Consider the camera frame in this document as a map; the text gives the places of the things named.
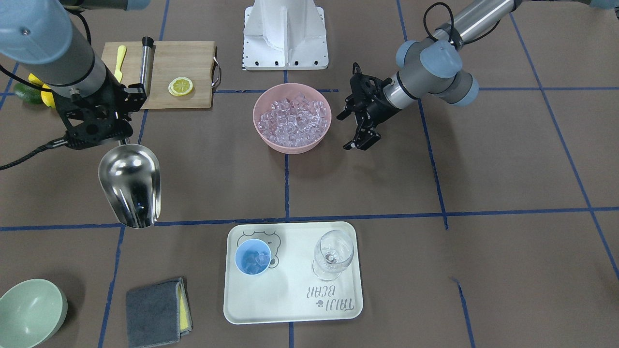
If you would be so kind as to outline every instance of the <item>green bowl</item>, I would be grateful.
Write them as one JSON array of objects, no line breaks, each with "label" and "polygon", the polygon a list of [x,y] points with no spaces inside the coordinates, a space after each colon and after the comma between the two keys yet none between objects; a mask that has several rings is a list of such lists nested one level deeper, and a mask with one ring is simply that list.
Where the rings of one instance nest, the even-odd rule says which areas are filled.
[{"label": "green bowl", "polygon": [[0,348],[32,348],[58,331],[67,298],[44,279],[21,282],[0,297]]}]

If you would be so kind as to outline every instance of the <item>glass base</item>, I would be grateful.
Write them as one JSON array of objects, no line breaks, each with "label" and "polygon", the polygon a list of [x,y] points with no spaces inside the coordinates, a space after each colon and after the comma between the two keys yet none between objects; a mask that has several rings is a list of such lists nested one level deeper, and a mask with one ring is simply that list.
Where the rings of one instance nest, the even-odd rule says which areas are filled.
[{"label": "glass base", "polygon": [[316,264],[316,260],[315,259],[312,260],[311,268],[312,268],[312,271],[314,271],[314,274],[316,275],[316,277],[318,277],[318,279],[320,279],[321,281],[325,281],[325,282],[334,281],[341,274],[341,272],[339,272],[339,273],[328,273],[328,272],[323,271],[322,269],[320,269],[320,267],[318,267],[318,265]]}]

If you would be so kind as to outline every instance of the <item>folded cloth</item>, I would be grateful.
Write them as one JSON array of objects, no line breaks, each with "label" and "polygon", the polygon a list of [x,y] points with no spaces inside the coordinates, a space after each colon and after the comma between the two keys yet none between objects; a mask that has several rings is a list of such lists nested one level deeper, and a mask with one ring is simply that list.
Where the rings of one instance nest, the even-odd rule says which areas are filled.
[{"label": "folded cloth", "polygon": [[180,341],[181,330],[183,334],[191,330],[191,323],[189,329],[185,323],[185,328],[181,328],[180,312],[184,306],[183,278],[128,291],[129,348],[157,347]]}]

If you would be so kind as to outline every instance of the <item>yellow knife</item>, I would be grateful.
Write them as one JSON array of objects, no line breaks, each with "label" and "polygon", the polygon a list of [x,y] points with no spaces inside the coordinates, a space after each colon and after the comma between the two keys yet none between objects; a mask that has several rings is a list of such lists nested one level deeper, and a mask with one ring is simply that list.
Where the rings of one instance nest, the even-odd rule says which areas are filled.
[{"label": "yellow knife", "polygon": [[123,79],[123,73],[120,71],[120,67],[123,65],[124,55],[127,54],[127,46],[120,45],[118,47],[118,54],[116,55],[116,70],[114,71],[114,77],[118,82]]}]

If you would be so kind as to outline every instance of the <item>metal scoop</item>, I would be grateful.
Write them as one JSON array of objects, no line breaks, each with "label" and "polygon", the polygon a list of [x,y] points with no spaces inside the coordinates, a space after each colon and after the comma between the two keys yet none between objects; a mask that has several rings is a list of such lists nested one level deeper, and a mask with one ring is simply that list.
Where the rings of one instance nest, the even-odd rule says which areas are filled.
[{"label": "metal scoop", "polygon": [[157,221],[161,211],[159,161],[148,148],[122,144],[99,163],[99,181],[118,220],[144,228]]}]

